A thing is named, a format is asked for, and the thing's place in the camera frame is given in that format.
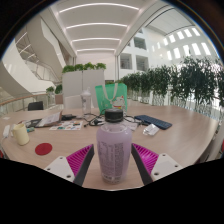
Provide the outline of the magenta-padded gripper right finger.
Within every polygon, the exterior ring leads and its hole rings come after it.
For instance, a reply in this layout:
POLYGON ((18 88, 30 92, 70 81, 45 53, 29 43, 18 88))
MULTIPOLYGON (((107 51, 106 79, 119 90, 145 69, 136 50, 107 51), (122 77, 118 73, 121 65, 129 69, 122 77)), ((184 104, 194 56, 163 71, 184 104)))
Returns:
POLYGON ((135 143, 132 144, 132 156, 144 185, 182 169, 182 166, 168 154, 157 154, 135 143))

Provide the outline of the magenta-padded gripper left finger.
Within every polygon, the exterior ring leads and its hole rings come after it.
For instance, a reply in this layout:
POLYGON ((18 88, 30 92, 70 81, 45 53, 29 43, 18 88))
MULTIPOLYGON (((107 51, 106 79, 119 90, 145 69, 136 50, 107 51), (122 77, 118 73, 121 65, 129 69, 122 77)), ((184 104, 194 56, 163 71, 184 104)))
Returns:
POLYGON ((59 156, 45 168, 45 171, 82 186, 93 156, 94 145, 91 144, 67 157, 59 156))

